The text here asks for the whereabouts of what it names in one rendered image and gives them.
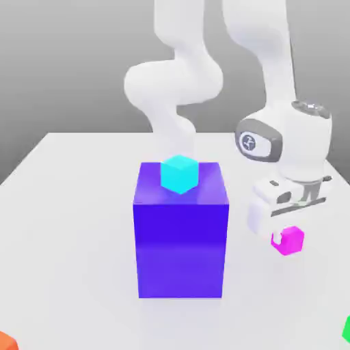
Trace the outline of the small magenta cube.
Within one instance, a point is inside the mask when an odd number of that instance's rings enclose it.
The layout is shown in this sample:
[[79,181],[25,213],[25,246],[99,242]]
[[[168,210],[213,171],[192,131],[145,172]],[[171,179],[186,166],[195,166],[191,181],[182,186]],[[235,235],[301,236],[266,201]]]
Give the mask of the small magenta cube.
[[281,240],[277,244],[274,234],[271,235],[271,245],[283,256],[288,256],[300,252],[304,243],[304,232],[297,226],[283,229],[280,233]]

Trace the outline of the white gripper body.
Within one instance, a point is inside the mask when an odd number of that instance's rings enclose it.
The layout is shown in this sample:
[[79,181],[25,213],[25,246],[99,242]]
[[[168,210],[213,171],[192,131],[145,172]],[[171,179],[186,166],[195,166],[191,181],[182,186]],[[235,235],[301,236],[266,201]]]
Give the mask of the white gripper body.
[[247,226],[257,235],[272,235],[294,226],[298,215],[311,206],[326,202],[326,197],[313,200],[307,205],[288,205],[272,209],[260,198],[253,200],[248,207]]

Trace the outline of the small orange cube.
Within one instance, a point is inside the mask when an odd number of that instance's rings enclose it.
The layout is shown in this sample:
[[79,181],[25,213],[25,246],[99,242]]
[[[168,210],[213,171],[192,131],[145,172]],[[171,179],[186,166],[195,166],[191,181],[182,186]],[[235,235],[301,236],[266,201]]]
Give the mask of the small orange cube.
[[0,350],[19,350],[17,341],[0,331]]

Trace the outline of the large blue box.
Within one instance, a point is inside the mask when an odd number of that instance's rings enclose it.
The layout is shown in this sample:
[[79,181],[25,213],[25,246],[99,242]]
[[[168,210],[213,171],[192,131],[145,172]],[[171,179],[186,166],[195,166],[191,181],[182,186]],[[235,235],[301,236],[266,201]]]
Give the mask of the large blue box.
[[159,163],[140,165],[133,200],[141,298],[220,298],[229,200],[218,163],[199,165],[199,183],[178,194],[161,186]]

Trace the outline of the small cyan cube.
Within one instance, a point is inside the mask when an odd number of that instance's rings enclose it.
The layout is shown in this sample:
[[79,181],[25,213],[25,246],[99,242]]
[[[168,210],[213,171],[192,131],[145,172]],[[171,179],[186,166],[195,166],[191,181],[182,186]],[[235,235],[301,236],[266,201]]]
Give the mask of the small cyan cube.
[[184,194],[199,183],[198,161],[176,155],[161,162],[161,186],[178,194]]

